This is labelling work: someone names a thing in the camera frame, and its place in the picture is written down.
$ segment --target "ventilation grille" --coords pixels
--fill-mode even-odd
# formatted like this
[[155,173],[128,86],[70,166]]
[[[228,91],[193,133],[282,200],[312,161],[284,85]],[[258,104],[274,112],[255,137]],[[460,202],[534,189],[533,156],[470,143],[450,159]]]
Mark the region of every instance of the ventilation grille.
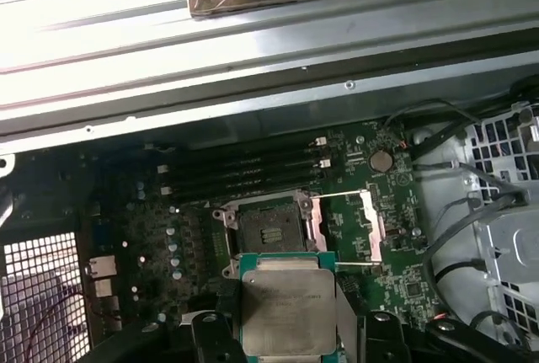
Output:
[[[511,175],[517,181],[539,180],[539,143],[532,140],[530,126],[521,124],[523,112],[531,118],[531,109],[524,109],[520,114],[505,114],[473,127],[470,143],[476,168],[507,181]],[[503,163],[506,170],[493,165],[502,157],[512,158]],[[483,200],[489,203],[498,189],[482,179],[479,183]]]
[[519,286],[502,281],[502,286],[512,291],[504,291],[504,303],[507,309],[507,317],[514,321],[528,334],[539,337],[539,326],[537,325],[536,309],[518,297],[515,292],[519,292]]
[[3,251],[0,362],[80,359],[89,338],[75,234],[12,243]]

